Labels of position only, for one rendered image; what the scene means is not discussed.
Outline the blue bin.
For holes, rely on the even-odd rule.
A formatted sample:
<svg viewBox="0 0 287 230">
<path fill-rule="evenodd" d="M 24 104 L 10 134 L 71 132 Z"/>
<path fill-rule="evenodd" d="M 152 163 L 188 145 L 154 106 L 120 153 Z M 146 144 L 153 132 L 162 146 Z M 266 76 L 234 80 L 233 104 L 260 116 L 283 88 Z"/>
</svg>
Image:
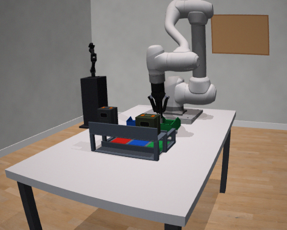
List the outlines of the blue bin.
<svg viewBox="0 0 287 230">
<path fill-rule="evenodd" d="M 136 126 L 136 120 L 133 120 L 132 117 L 130 116 L 128 120 L 126 121 L 127 126 Z"/>
</svg>

